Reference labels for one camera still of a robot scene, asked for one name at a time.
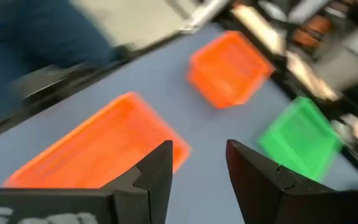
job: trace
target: green basket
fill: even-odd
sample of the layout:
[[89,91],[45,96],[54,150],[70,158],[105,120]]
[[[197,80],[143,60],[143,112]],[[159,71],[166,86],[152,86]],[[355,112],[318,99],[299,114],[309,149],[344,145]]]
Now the green basket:
[[275,162],[319,181],[342,142],[314,103],[296,98],[259,139]]

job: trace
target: blue table surface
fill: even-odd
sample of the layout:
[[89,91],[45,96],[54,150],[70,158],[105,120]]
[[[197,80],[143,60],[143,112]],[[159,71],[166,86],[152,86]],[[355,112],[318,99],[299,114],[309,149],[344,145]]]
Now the blue table surface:
[[[15,170],[128,91],[140,93],[193,148],[174,175],[167,223],[243,223],[226,166],[227,139],[255,140],[289,100],[271,81],[245,104],[216,110],[186,81],[189,57],[222,34],[210,24],[132,62],[0,135],[0,185]],[[357,189],[358,171],[337,155],[324,182]]]

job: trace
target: orange plastic crate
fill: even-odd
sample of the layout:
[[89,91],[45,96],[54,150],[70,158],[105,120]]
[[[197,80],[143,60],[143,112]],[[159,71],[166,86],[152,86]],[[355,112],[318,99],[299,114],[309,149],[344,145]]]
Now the orange plastic crate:
[[97,189],[164,140],[173,140],[176,171],[189,156],[189,145],[137,93],[126,93],[21,167],[4,186]]
[[226,31],[191,57],[187,78],[212,105],[227,108],[244,104],[273,71],[244,35]]

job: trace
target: plastic basket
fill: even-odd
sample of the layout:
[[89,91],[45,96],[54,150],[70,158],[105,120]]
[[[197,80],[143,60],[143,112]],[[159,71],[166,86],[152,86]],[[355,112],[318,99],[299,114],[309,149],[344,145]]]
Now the plastic basket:
[[126,93],[16,171],[4,186],[97,189],[165,140],[173,140],[175,171],[189,156],[189,145],[137,93]]
[[212,105],[227,108],[244,104],[273,71],[245,36],[226,31],[191,57],[187,77]]
[[328,120],[304,97],[295,99],[259,143],[274,161],[316,181],[342,145]]

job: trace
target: person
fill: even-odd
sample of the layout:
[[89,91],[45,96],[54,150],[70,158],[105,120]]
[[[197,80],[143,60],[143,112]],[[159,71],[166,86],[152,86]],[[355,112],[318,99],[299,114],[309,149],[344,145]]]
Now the person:
[[103,67],[119,53],[68,0],[0,0],[0,120],[20,107],[9,84],[54,64]]

